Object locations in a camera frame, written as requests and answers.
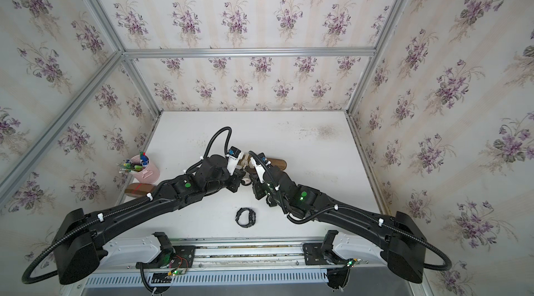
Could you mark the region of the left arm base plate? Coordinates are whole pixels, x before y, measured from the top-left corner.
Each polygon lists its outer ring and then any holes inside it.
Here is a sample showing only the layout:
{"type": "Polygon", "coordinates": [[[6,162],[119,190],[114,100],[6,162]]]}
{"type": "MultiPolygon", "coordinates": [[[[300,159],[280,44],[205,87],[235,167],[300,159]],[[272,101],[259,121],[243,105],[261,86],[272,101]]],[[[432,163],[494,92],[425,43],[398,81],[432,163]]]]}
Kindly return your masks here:
{"type": "Polygon", "coordinates": [[[187,269],[193,265],[196,246],[173,246],[172,250],[167,247],[149,263],[137,263],[136,268],[140,269],[187,269]]]}

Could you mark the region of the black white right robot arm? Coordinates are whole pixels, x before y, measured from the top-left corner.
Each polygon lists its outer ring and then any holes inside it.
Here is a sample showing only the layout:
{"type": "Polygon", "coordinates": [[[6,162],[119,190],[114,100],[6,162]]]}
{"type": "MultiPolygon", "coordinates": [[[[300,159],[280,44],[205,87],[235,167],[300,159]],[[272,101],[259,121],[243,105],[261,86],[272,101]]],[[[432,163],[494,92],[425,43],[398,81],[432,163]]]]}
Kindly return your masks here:
{"type": "Polygon", "coordinates": [[[361,236],[381,249],[380,256],[398,277],[412,282],[423,281],[426,238],[414,220],[398,212],[395,216],[365,211],[333,199],[309,186],[298,185],[287,173],[250,177],[253,193],[270,206],[279,206],[295,225],[318,221],[361,236]]]}

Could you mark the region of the brown wooden watch stand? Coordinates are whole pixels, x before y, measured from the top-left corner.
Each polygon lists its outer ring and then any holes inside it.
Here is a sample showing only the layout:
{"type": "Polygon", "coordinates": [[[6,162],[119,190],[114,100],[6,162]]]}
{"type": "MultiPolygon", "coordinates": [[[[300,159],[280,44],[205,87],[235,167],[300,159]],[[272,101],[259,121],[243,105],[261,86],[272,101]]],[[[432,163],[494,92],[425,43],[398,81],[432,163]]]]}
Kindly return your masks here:
{"type": "MultiPolygon", "coordinates": [[[[241,166],[242,168],[251,168],[252,164],[250,160],[251,160],[251,157],[247,155],[239,161],[238,165],[241,166]]],[[[282,171],[286,170],[287,168],[287,162],[283,159],[270,158],[269,161],[271,162],[272,165],[277,166],[282,171]]]]}

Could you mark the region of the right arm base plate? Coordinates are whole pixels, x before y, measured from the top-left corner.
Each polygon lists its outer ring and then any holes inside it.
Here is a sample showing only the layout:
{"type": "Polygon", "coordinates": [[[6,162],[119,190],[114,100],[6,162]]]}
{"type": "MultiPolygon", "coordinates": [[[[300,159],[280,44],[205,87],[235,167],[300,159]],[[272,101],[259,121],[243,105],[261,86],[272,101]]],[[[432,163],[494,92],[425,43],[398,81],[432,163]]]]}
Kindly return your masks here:
{"type": "Polygon", "coordinates": [[[304,243],[302,246],[305,265],[336,265],[338,260],[332,250],[332,243],[304,243]]]}

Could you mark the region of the dark grey strap watch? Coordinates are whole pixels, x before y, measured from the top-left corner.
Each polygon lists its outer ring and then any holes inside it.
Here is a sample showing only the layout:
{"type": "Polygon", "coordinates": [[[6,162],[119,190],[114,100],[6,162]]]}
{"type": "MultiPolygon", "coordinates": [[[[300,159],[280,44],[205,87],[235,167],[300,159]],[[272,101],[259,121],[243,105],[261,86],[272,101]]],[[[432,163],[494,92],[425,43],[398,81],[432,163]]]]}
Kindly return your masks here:
{"type": "Polygon", "coordinates": [[[249,177],[249,176],[245,176],[242,180],[241,180],[241,185],[242,186],[250,186],[252,184],[252,179],[249,177]]]}

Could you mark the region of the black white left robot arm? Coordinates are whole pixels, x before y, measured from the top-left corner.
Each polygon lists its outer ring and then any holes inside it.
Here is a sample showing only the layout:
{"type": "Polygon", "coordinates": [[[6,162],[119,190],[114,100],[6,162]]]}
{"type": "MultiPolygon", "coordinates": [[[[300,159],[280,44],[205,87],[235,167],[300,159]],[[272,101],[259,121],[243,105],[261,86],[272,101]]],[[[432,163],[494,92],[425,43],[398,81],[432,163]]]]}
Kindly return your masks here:
{"type": "Polygon", "coordinates": [[[162,181],[143,197],[91,213],[81,208],[69,212],[54,238],[60,284],[72,284],[93,273],[104,258],[104,245],[116,236],[224,188],[236,192],[246,174],[237,168],[241,160],[241,156],[214,154],[182,175],[162,181]]]}

